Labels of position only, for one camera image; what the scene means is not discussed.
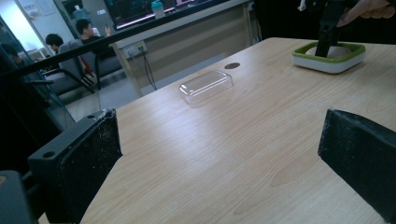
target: wooden table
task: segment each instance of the wooden table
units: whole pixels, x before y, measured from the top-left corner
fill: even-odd
[[[308,42],[267,39],[118,109],[124,155],[82,223],[382,223],[318,142],[330,107],[396,130],[396,46],[328,75],[292,64]],[[178,86],[213,70],[233,88],[187,105]]]

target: cable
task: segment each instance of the cable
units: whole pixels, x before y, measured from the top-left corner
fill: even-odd
[[[146,71],[146,77],[148,78],[148,82],[152,86],[152,88],[154,88],[154,90],[156,91],[157,90],[157,86],[155,85],[154,76],[152,75],[151,67],[149,65],[149,61],[146,58],[146,53],[145,53],[145,51],[143,51],[143,47],[139,47],[139,50],[142,53],[143,59],[145,61],[145,71]]]

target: power outlet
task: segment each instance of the power outlet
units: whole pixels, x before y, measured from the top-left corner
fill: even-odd
[[[146,52],[148,49],[146,47],[145,41],[141,40],[132,45],[128,45],[123,48],[126,58],[132,58],[140,53]]]

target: floor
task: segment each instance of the floor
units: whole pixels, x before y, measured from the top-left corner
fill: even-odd
[[[218,55],[173,74],[172,76],[158,80],[156,81],[157,89],[169,85],[221,59],[222,56]],[[103,77],[101,79],[101,85],[102,89],[100,91],[95,90],[95,93],[90,93],[83,88],[79,88],[59,96],[75,121],[79,121],[87,115],[103,108],[119,108],[139,98],[135,93],[136,90],[134,90],[134,86],[123,71],[118,71]],[[146,86],[141,89],[144,95],[153,91],[154,89],[151,86]]]

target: gray chair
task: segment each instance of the gray chair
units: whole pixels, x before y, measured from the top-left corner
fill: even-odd
[[[70,42],[71,48],[76,49],[84,44],[80,39],[75,39]],[[117,56],[100,59],[96,54],[91,51],[80,55],[81,59],[84,60],[88,66],[95,72],[97,78],[98,90],[101,90],[100,78],[117,72],[122,69],[122,65]]]
[[[69,51],[70,49],[70,42],[64,43],[59,47],[59,53]],[[82,64],[78,57],[60,62],[59,66],[59,69],[54,69],[45,74],[46,80],[52,82],[50,86],[58,95],[62,95],[81,86],[93,93],[93,90],[89,86],[91,81],[84,76]]]

